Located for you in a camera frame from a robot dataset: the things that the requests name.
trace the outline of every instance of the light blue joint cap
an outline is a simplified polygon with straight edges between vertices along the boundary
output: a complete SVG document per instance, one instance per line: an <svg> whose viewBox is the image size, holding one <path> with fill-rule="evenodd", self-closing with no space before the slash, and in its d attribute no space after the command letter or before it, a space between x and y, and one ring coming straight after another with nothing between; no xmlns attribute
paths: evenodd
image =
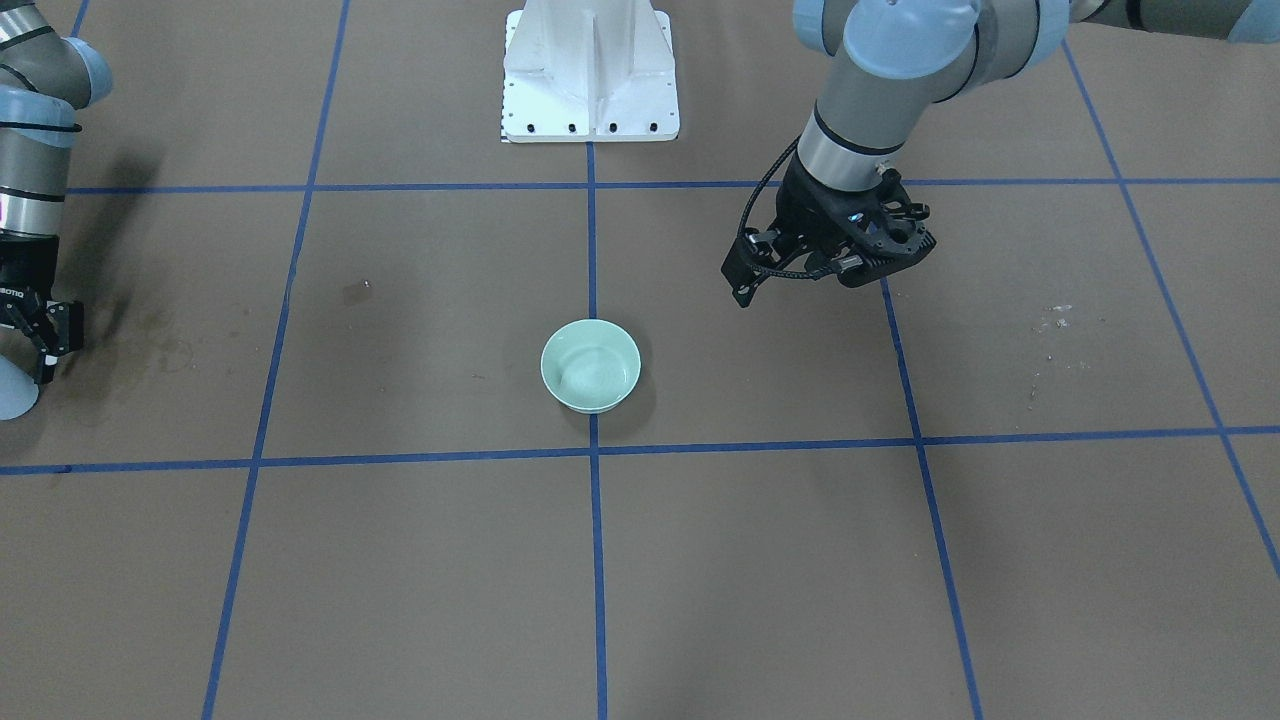
<svg viewBox="0 0 1280 720"><path fill-rule="evenodd" d="M845 22L845 51L888 79L931 76L964 53L978 0L861 0Z"/></svg>
<svg viewBox="0 0 1280 720"><path fill-rule="evenodd" d="M796 37L804 46L828 55L827 44L822 40L822 14L827 10L827 0L796 0L791 6L791 24Z"/></svg>
<svg viewBox="0 0 1280 720"><path fill-rule="evenodd" d="M72 108L70 102L59 97L0 86L0 122L72 128L76 126L76 109ZM73 132L26 128L14 128L13 131L51 147L76 145L76 133Z"/></svg>
<svg viewBox="0 0 1280 720"><path fill-rule="evenodd" d="M115 87L115 78L111 77L111 67L106 64L102 55L78 37L64 40L79 53L81 60L84 60L84 67L88 69L88 105L110 95L111 88Z"/></svg>
<svg viewBox="0 0 1280 720"><path fill-rule="evenodd" d="M1041 22L1036 33L1036 47L1032 56L1018 73L1027 72L1027 68L1036 67L1053 54L1062 41L1066 40L1066 29L1071 26L1070 0L1039 0Z"/></svg>
<svg viewBox="0 0 1280 720"><path fill-rule="evenodd" d="M1280 42L1280 0L1253 0L1235 20L1228 42Z"/></svg>

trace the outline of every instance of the white metal stand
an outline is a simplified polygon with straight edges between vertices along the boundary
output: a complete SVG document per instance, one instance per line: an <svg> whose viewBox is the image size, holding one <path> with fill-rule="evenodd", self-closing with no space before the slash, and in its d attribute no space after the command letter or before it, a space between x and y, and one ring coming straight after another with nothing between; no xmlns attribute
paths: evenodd
<svg viewBox="0 0 1280 720"><path fill-rule="evenodd" d="M680 135L671 18L649 0L529 0L507 17L503 68L504 141Z"/></svg>

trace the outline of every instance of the bowl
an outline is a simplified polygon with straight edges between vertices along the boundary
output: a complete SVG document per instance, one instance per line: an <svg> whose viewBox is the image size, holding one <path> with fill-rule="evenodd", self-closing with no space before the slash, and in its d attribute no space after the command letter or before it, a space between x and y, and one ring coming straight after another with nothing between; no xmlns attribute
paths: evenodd
<svg viewBox="0 0 1280 720"><path fill-rule="evenodd" d="M640 379L640 348L608 320L577 320L556 331L543 347L543 384L570 410L607 413Z"/></svg>

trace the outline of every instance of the gray robot arm segment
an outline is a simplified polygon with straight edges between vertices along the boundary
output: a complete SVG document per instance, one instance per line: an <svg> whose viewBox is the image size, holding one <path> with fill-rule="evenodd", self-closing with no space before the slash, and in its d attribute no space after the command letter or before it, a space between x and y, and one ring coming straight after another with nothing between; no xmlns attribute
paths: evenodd
<svg viewBox="0 0 1280 720"><path fill-rule="evenodd" d="M800 138L748 201L721 273L746 307L771 277L835 274L858 287L919 263L929 210L891 168L928 105L1016 76L1073 22L1226 40L1280 41L1280 0L796 0L796 35L833 56ZM791 150L764 232L746 214ZM805 259L806 272L787 270Z"/></svg>
<svg viewBox="0 0 1280 720"><path fill-rule="evenodd" d="M0 0L0 327L40 354L35 377L83 345L83 305L52 299L76 109L111 90L92 47L61 38L27 1Z"/></svg>

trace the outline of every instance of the silver robot arm section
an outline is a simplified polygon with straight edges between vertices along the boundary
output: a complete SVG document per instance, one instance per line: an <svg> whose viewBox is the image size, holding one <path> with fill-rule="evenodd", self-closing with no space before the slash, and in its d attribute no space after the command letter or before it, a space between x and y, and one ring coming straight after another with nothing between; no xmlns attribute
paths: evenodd
<svg viewBox="0 0 1280 720"><path fill-rule="evenodd" d="M1048 58L1073 22L1230 42L1280 40L1280 0L796 0L795 29L833 56L767 231L744 222L722 265L746 307L769 277L858 287L936 246L892 163L924 110ZM771 170L776 172L787 154ZM753 193L748 213L764 182ZM805 270L787 270L805 259Z"/></svg>
<svg viewBox="0 0 1280 720"><path fill-rule="evenodd" d="M0 327L35 343L38 383L84 341L83 305L51 296L58 229L76 110L110 91L92 47L59 37L29 0L0 0Z"/></svg>

